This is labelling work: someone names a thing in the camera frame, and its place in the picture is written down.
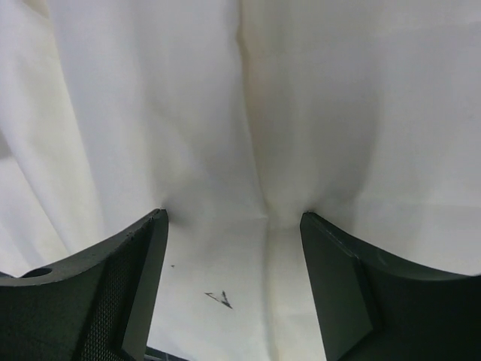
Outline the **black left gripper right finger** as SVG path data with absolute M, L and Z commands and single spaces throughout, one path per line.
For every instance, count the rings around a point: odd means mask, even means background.
M 403 259 L 313 212 L 300 231 L 327 359 L 480 358 L 479 276 Z

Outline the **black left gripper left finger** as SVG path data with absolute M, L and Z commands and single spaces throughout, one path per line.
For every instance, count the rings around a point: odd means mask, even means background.
M 19 278 L 1 276 L 3 360 L 158 360 L 147 346 L 168 242 L 156 209 Z

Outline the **cream pillowcase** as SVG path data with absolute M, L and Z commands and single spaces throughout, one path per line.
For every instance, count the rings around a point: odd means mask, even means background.
M 322 360 L 299 223 L 480 271 L 478 1 L 3 1 L 1 270 L 155 208 L 148 343 Z

